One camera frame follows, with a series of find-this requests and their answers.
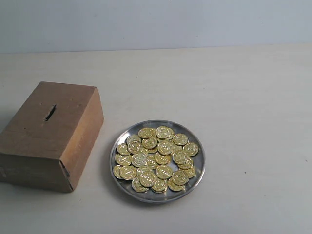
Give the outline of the wooden coin box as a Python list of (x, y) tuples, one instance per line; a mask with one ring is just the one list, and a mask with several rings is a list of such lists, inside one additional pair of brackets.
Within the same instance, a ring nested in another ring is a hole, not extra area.
[(1, 182), (73, 192), (103, 122), (95, 86), (40, 82), (1, 132)]

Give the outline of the gold coin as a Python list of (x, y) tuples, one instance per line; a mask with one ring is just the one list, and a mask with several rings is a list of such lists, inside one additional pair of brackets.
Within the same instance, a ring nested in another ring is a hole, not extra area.
[(137, 169), (131, 165), (123, 166), (120, 168), (119, 174), (124, 180), (133, 180), (137, 176)]
[(131, 157), (132, 155), (123, 156), (120, 154), (115, 155), (115, 162), (120, 166), (129, 166), (131, 165)]
[(131, 163), (135, 167), (141, 167), (147, 165), (147, 156), (143, 153), (133, 154), (131, 156)]
[(194, 157), (199, 151), (199, 146), (194, 142), (189, 142), (183, 146), (183, 151), (189, 156)]

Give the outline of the round metal plate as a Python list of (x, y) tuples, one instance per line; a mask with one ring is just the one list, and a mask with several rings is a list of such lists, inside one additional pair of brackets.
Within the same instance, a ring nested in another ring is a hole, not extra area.
[[(199, 147), (199, 152), (195, 157), (193, 157), (194, 167), (195, 167), (195, 176), (190, 178), (189, 182), (186, 184), (184, 190), (179, 192), (171, 191), (167, 189), (164, 193), (155, 193), (152, 190), (148, 190), (144, 193), (138, 193), (133, 190), (132, 183), (127, 180), (120, 180), (114, 176), (113, 167), (116, 166), (115, 154), (117, 153), (117, 146), (126, 141), (126, 138), (132, 134), (138, 133), (138, 131), (142, 128), (157, 128), (159, 126), (167, 126), (174, 130), (175, 133), (183, 133), (185, 134), (190, 142), (194, 142)], [(118, 193), (121, 195), (125, 195), (126, 198), (131, 198), (134, 201), (138, 201), (142, 204), (165, 204), (169, 202), (176, 201), (189, 193), (191, 193), (201, 182), (203, 175), (205, 173), (205, 151), (204, 147), (201, 144), (199, 138), (188, 128), (185, 126), (175, 123), (169, 120), (163, 119), (152, 119), (146, 120), (143, 122), (136, 123), (132, 126), (129, 126), (115, 137), (114, 141), (111, 143), (109, 148), (109, 153), (107, 153), (105, 157), (105, 161), (103, 166), (106, 167), (106, 171), (109, 172), (106, 175), (106, 178), (109, 178), (113, 183), (112, 186), (114, 189), (118, 189)]]

